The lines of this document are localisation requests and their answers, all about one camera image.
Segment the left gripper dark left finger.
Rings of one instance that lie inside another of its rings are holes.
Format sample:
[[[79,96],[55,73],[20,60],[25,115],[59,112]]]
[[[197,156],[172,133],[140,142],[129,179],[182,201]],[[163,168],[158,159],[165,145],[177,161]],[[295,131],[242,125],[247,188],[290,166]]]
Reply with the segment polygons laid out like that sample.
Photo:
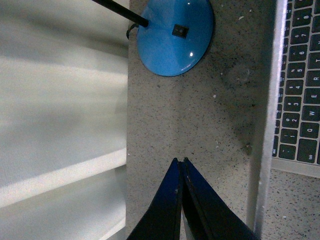
[[[174,158],[143,217],[129,240],[178,240],[181,229],[183,174]]]

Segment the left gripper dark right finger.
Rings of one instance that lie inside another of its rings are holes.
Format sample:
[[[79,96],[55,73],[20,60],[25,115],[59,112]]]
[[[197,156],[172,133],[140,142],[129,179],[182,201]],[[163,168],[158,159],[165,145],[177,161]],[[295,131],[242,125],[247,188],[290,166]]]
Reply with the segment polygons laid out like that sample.
[[[182,208],[195,240],[258,240],[188,158],[181,163]]]

